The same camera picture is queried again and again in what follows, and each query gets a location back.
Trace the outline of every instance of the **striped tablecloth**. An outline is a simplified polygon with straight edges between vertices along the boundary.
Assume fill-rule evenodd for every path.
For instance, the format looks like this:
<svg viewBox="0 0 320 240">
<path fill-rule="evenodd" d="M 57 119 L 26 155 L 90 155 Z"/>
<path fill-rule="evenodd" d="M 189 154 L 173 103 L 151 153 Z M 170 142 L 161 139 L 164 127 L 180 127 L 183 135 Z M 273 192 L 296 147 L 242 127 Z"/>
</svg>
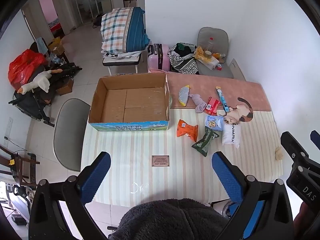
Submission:
<svg viewBox="0 0 320 240">
<path fill-rule="evenodd" d="M 211 158 L 222 151 L 232 164 L 260 181 L 274 181 L 282 175 L 282 161 L 275 160 L 280 146 L 272 112 L 254 111 L 251 122 L 241 123 L 239 149 L 221 144 L 215 138 L 204 157 L 191 147 L 187 136 L 176 137 L 179 119 L 199 125 L 198 140 L 204 135 L 206 114 L 194 109 L 171 109 L 167 131 L 98 132 L 87 124 L 81 169 L 90 165 L 101 151 L 111 155 L 111 168 L 104 178 L 95 200 L 101 203 L 133 207 L 167 199 L 191 198 L 209 203 L 228 198 L 212 169 Z M 152 155 L 169 155 L 169 167 L 152 167 Z"/>
</svg>

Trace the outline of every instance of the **suitcase handle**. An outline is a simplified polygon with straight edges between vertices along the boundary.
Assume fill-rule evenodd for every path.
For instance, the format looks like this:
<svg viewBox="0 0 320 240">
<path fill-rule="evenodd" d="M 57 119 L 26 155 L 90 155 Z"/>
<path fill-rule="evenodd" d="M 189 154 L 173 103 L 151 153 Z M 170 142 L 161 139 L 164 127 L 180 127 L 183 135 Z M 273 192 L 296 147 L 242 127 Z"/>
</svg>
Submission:
<svg viewBox="0 0 320 240">
<path fill-rule="evenodd" d="M 151 56 L 155 52 L 153 45 L 148 46 L 148 57 Z"/>
</svg>

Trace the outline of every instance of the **screw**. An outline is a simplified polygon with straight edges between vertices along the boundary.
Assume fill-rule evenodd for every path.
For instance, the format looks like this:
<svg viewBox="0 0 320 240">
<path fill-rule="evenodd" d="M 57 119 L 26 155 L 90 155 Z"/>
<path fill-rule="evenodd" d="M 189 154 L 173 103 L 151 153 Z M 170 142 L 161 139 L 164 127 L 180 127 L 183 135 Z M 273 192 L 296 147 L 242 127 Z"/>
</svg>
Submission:
<svg viewBox="0 0 320 240">
<path fill-rule="evenodd" d="M 256 180 L 256 178 L 254 176 L 252 176 L 252 175 L 248 175 L 247 176 L 247 180 L 250 181 L 250 182 L 253 182 L 253 181 Z"/>
<path fill-rule="evenodd" d="M 69 182 L 74 182 L 76 179 L 77 179 L 77 176 L 72 175 L 72 176 L 70 176 L 70 177 L 68 178 L 68 181 L 69 181 Z"/>
<path fill-rule="evenodd" d="M 47 183 L 47 180 L 46 179 L 41 179 L 41 181 L 39 181 L 39 185 L 40 186 L 43 186 Z"/>
<path fill-rule="evenodd" d="M 283 185 L 283 184 L 284 184 L 284 182 L 283 182 L 282 179 L 277 179 L 277 183 L 278 183 L 279 185 Z"/>
</svg>

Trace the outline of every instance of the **red plastic bag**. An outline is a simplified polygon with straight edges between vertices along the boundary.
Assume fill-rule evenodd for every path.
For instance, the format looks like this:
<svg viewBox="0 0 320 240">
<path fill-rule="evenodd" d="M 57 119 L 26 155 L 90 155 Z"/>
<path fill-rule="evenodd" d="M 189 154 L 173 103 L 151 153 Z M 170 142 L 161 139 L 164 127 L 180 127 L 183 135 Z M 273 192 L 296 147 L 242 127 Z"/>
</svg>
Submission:
<svg viewBox="0 0 320 240">
<path fill-rule="evenodd" d="M 27 84 L 37 67 L 47 64 L 47 60 L 41 53 L 35 53 L 26 49 L 22 54 L 10 63 L 8 79 L 15 90 Z"/>
</svg>

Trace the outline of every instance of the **blue snack package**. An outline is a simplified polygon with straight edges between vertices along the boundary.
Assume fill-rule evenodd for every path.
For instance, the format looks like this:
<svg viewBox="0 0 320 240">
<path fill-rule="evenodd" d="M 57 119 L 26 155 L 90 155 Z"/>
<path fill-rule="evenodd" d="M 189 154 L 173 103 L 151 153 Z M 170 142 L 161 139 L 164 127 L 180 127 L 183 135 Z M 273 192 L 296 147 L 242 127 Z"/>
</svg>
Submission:
<svg viewBox="0 0 320 240">
<path fill-rule="evenodd" d="M 205 126 L 213 131 L 222 131 L 223 123 L 223 116 L 208 115 L 205 119 Z"/>
</svg>

